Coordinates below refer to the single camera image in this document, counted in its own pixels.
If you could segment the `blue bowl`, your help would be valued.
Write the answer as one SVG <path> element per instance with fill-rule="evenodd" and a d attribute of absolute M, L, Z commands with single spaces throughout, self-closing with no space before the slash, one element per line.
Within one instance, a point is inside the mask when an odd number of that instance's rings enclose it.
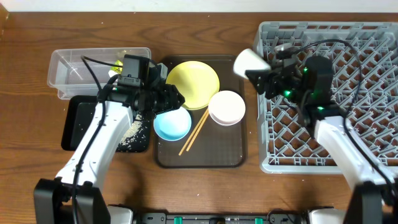
<path fill-rule="evenodd" d="M 184 138 L 191 127 L 190 113 L 183 107 L 159 114 L 154 120 L 155 133 L 166 141 L 178 141 Z"/>

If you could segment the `white cup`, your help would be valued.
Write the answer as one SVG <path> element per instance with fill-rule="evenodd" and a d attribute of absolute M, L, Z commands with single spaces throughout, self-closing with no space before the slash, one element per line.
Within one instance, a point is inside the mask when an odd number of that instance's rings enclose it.
<path fill-rule="evenodd" d="M 248 79 L 246 70 L 271 70 L 271 66 L 251 49 L 243 50 L 235 59 L 233 72 L 241 78 Z"/>

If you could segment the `rice grains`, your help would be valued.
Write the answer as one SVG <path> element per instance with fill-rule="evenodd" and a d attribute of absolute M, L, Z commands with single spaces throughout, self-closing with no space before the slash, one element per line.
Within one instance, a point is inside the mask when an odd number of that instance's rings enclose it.
<path fill-rule="evenodd" d="M 146 129 L 146 122 L 142 115 L 138 113 L 131 127 L 122 137 L 118 145 L 118 150 L 129 152 L 144 151 L 147 147 Z"/>

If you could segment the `green snack wrapper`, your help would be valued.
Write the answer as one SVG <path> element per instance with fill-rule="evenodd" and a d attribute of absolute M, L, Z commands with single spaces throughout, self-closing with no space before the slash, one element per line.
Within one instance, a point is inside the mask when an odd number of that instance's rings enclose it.
<path fill-rule="evenodd" d="M 108 75 L 113 77 L 114 75 L 120 75 L 122 73 L 123 63 L 120 60 L 117 60 L 113 67 L 110 68 Z"/>

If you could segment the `pink bowl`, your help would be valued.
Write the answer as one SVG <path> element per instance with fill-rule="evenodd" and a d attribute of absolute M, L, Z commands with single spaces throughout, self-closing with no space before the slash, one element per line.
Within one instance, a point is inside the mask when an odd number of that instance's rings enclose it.
<path fill-rule="evenodd" d="M 208 111 L 213 121 L 219 125 L 232 126 L 243 119 L 246 105 L 236 92 L 223 90 L 211 97 Z"/>

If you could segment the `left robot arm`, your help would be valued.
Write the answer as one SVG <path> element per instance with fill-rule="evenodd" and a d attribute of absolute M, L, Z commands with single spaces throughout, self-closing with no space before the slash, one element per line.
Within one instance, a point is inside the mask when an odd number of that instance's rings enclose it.
<path fill-rule="evenodd" d="M 177 110 L 185 102 L 175 85 L 151 90 L 106 84 L 76 151 L 53 180 L 40 179 L 34 189 L 37 223 L 132 223 L 133 211 L 107 205 L 104 179 L 116 149 L 134 122 L 133 112 L 150 117 Z"/>

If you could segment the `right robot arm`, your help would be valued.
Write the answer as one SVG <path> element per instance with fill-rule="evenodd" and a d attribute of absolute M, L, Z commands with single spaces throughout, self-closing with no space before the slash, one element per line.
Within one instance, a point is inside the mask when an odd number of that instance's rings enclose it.
<path fill-rule="evenodd" d="M 347 211 L 318 208 L 307 223 L 397 223 L 397 174 L 376 160 L 360 140 L 346 112 L 331 100 L 332 62 L 312 56 L 296 75 L 290 58 L 269 65 L 257 54 L 234 63 L 234 72 L 249 80 L 267 99 L 281 95 L 295 103 L 298 119 L 342 171 L 353 194 Z"/>

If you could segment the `grey dishwasher rack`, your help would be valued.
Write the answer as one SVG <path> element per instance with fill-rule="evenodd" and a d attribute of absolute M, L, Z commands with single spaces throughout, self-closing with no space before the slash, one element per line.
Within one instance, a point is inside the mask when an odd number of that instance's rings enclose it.
<path fill-rule="evenodd" d="M 390 22 L 263 22 L 254 50 L 299 49 L 297 69 L 311 56 L 333 63 L 332 99 L 351 108 L 349 119 L 371 152 L 397 170 L 397 24 Z M 257 97 L 259 166 L 268 174 L 339 174 L 331 156 L 298 122 L 286 97 Z"/>

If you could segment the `yellow plate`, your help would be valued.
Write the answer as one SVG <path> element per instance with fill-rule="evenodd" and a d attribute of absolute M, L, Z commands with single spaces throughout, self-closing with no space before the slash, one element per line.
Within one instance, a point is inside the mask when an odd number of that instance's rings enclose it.
<path fill-rule="evenodd" d="M 213 95 L 220 90 L 220 80 L 215 70 L 204 62 L 187 61 L 174 67 L 167 84 L 175 85 L 185 98 L 186 110 L 199 110 L 208 106 Z"/>

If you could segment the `wooden chopstick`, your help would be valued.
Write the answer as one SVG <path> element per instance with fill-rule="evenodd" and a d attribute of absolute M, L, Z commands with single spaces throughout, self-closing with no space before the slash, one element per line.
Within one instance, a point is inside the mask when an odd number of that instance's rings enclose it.
<path fill-rule="evenodd" d="M 203 128 L 208 116 L 209 116 L 209 109 L 206 109 L 204 115 L 202 116 L 199 124 L 195 127 L 194 131 L 193 131 L 193 136 L 190 138 L 190 141 L 188 143 L 188 146 L 186 148 L 186 151 L 188 152 L 190 150 L 190 148 L 192 147 L 194 141 L 196 140 L 196 138 L 199 135 L 199 132 L 201 131 L 201 129 Z"/>
<path fill-rule="evenodd" d="M 190 138 L 193 136 L 193 131 L 192 131 L 192 133 L 189 135 L 189 137 L 188 137 L 188 139 L 186 140 L 186 142 L 185 142 L 185 144 L 183 145 L 183 147 L 181 148 L 181 150 L 180 150 L 180 152 L 179 152 L 179 156 L 181 156 L 185 151 L 186 151 L 186 148 L 187 148 L 187 146 L 188 146 L 188 143 L 189 143 L 189 141 L 190 141 Z"/>

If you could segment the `brown serving tray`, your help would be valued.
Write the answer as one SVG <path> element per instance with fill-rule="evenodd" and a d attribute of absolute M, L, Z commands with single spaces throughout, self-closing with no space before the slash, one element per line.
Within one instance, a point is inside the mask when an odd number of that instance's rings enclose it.
<path fill-rule="evenodd" d="M 169 69 L 186 61 L 204 62 L 211 66 L 220 79 L 220 89 L 244 96 L 244 82 L 233 73 L 233 55 L 169 55 L 161 62 Z M 168 169 L 227 168 L 240 166 L 246 156 L 246 121 L 232 126 L 221 126 L 207 118 L 188 152 L 179 155 L 188 138 L 166 141 L 155 136 L 154 159 Z"/>

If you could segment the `black tray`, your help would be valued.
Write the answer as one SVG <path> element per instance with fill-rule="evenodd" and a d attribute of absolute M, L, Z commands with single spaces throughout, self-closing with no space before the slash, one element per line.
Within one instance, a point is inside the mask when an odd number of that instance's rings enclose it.
<path fill-rule="evenodd" d="M 71 98 L 68 106 L 68 112 L 61 141 L 61 146 L 63 150 L 75 151 L 77 149 L 80 141 L 82 140 L 91 123 L 91 120 L 93 119 L 96 104 L 97 102 L 95 96 L 78 95 Z M 147 149 L 150 142 L 151 120 L 144 121 L 147 125 Z"/>

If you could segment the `clear plastic bin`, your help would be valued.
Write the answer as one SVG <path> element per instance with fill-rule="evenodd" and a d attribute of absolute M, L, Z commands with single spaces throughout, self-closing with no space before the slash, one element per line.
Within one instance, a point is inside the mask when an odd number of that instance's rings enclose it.
<path fill-rule="evenodd" d="M 151 58 L 151 51 L 147 47 L 55 50 L 50 58 L 47 85 L 58 90 L 61 100 L 69 100 L 75 95 L 96 95 L 97 85 L 81 61 L 81 56 L 114 64 L 118 60 L 122 61 L 126 54 Z"/>

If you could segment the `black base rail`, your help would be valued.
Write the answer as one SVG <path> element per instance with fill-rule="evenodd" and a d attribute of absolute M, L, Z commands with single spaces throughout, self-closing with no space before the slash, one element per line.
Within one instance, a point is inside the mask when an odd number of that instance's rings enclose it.
<path fill-rule="evenodd" d="M 267 214 L 173 214 L 137 213 L 121 205 L 109 205 L 111 223 L 135 224 L 289 224 L 343 223 L 346 212 L 333 207 L 306 210 L 301 213 L 274 209 Z"/>

